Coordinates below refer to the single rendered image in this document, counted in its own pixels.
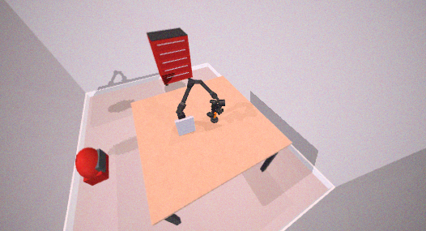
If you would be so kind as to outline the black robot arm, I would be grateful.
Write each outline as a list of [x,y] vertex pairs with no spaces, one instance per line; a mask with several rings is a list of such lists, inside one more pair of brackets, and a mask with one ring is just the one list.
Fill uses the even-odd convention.
[[[185,118],[185,113],[183,112],[183,110],[186,107],[185,102],[187,100],[187,97],[188,97],[188,95],[190,93],[191,88],[195,84],[201,84],[209,92],[209,94],[211,95],[211,97],[213,99],[216,99],[216,100],[210,100],[210,103],[211,103],[212,107],[217,107],[217,105],[219,105],[219,106],[225,106],[225,99],[218,98],[218,95],[215,92],[213,92],[212,90],[210,90],[209,87],[201,79],[189,79],[188,83],[187,83],[187,89],[185,90],[185,94],[184,94],[184,96],[183,96],[180,104],[177,106],[176,113],[177,113],[177,116],[178,116],[179,120],[182,119],[182,118]],[[215,110],[215,112],[218,115],[220,115],[223,111],[224,111],[224,109],[223,108],[221,109],[220,107]]]

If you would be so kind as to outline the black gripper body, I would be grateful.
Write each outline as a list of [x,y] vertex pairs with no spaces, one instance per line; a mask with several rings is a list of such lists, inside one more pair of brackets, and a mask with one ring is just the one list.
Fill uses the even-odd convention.
[[208,113],[207,113],[207,116],[208,116],[208,117],[210,117],[210,118],[212,118],[212,117],[214,116],[215,110],[216,110],[217,108],[219,108],[219,107],[220,107],[220,108],[222,108],[222,106],[219,106],[219,105],[217,105],[217,107],[212,107],[212,106],[211,106],[211,112],[208,112]]

